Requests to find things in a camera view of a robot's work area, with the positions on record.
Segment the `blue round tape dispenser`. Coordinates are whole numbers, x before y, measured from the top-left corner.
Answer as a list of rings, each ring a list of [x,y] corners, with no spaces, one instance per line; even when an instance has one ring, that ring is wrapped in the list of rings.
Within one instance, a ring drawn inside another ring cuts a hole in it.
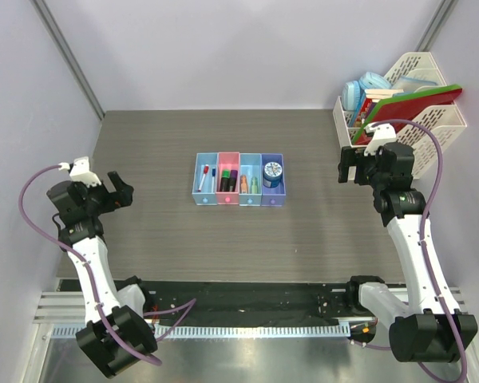
[[[279,161],[268,161],[263,166],[263,186],[277,188],[283,181],[283,165]]]

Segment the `light blue drawer box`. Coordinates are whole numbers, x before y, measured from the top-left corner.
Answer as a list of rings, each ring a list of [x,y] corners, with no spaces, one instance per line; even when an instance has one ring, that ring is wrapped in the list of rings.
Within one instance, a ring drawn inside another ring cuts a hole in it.
[[[240,187],[240,177],[242,175],[247,176],[248,181],[248,193],[241,194],[239,190],[239,205],[244,207],[254,207],[261,204],[262,199],[262,188],[261,188],[261,177],[262,177],[262,160],[259,153],[241,153],[239,155],[239,187]],[[259,182],[259,194],[253,195],[250,193],[251,178],[255,176]]]
[[[218,165],[217,152],[201,152],[196,154],[192,198],[196,205],[217,205],[216,173]]]

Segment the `red whiteboard marker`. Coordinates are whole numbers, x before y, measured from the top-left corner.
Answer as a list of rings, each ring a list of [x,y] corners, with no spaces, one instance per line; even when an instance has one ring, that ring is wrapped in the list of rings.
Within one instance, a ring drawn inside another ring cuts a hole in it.
[[[203,169],[202,169],[202,174],[201,174],[201,177],[200,177],[200,182],[199,182],[198,188],[196,189],[197,192],[202,192],[203,191],[208,172],[209,172],[209,165],[205,164]]]

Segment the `blue whiteboard marker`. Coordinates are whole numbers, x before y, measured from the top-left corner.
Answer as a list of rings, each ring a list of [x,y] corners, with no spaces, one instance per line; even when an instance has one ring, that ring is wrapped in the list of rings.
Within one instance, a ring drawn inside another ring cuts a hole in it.
[[[213,168],[213,169],[212,169],[212,183],[211,183],[211,187],[212,187],[212,192],[215,193],[215,192],[216,192],[216,168]]]

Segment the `pink plastic drawer box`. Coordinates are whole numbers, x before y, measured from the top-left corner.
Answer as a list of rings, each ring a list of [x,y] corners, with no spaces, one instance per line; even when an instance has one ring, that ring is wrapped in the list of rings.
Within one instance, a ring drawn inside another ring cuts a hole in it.
[[[238,152],[218,153],[216,198],[219,205],[239,203],[239,157],[240,154]]]

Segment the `green capped black highlighter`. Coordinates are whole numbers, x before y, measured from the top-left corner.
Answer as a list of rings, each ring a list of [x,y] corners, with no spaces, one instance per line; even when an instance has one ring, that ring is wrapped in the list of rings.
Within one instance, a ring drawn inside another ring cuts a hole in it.
[[[224,169],[220,177],[220,187],[219,192],[228,192],[228,181],[230,176],[230,170]]]

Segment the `purple capped black highlighter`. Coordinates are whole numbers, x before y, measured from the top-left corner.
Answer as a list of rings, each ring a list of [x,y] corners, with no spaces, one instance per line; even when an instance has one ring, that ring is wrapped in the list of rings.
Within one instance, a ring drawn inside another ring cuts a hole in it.
[[[236,183],[238,178],[238,171],[232,169],[230,171],[229,181],[228,181],[228,191],[234,192],[236,190]]]

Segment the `purple plastic drawer box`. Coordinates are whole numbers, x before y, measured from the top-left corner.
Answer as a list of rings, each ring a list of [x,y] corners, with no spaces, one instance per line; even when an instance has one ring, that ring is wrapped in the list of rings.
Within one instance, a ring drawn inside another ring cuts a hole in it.
[[[283,155],[281,153],[262,153],[261,161],[261,205],[265,207],[282,207],[286,199]]]

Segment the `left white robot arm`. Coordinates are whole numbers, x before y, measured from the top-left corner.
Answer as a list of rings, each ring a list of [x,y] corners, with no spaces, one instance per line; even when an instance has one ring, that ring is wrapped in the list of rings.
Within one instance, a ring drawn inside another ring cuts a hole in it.
[[[109,269],[99,217],[133,202],[133,187],[115,172],[109,176],[115,191],[108,191],[104,184],[87,186],[66,180],[46,195],[64,225],[58,240],[73,262],[85,300],[85,327],[76,334],[77,344],[112,378],[138,362],[132,350],[148,356],[157,343],[144,320],[153,311],[153,297],[136,276],[115,284]]]

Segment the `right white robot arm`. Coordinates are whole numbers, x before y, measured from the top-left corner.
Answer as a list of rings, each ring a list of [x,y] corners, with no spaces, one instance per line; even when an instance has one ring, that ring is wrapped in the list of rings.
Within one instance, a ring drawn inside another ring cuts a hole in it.
[[[374,148],[343,147],[338,180],[354,181],[373,190],[374,208],[398,252],[406,282],[402,302],[381,278],[358,275],[346,284],[349,312],[371,312],[389,330],[390,350],[400,362],[455,362],[478,331],[472,314],[463,313],[441,272],[429,229],[430,199],[413,188],[414,150],[389,142]]]

